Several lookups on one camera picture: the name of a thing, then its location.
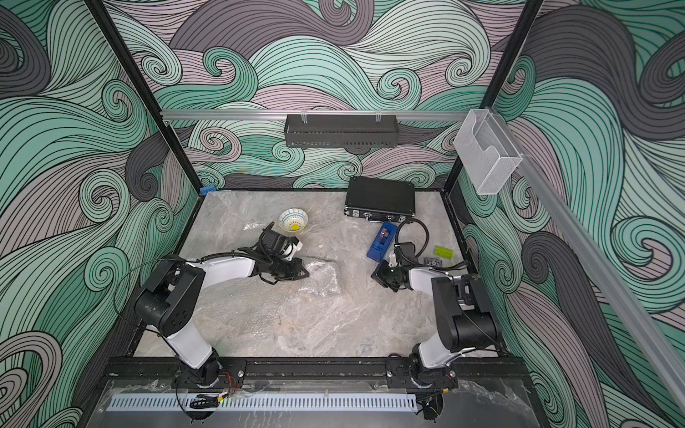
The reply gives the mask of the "clear bubble wrap sheet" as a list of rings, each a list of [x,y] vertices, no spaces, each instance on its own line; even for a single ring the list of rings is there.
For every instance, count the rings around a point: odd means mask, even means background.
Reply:
[[[370,277],[376,267],[370,260],[335,262],[341,294],[307,294],[304,280],[235,280],[201,293],[194,322],[223,356],[406,355],[431,336],[435,317],[427,296],[381,287]]]

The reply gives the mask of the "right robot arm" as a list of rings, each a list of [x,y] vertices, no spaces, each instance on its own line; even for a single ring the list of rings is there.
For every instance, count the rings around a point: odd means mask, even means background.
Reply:
[[[452,362],[473,351],[499,346],[499,329],[478,275],[457,275],[447,267],[420,265],[405,255],[411,243],[397,244],[371,278],[393,292],[421,292],[432,299],[435,333],[410,354],[409,376],[420,388],[437,384]]]

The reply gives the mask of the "yellow patterned ceramic bowl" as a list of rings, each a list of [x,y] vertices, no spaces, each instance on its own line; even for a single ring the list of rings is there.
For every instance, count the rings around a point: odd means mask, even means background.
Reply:
[[[278,226],[288,233],[299,233],[305,230],[309,223],[309,215],[305,210],[290,208],[284,210],[278,217]]]

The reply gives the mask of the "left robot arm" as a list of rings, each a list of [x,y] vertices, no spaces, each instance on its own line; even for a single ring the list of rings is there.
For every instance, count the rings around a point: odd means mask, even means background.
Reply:
[[[310,273],[296,256],[302,247],[297,237],[268,225],[249,247],[197,260],[166,257],[138,293],[135,314],[163,338],[199,385],[212,385],[221,372],[219,354],[193,321],[201,291],[255,276],[268,285],[306,279]]]

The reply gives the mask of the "blue patterned ceramic bowl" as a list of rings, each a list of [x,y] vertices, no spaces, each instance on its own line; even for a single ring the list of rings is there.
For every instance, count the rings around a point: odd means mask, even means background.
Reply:
[[[310,260],[305,266],[310,276],[301,289],[307,294],[328,297],[342,293],[338,264],[330,260]]]

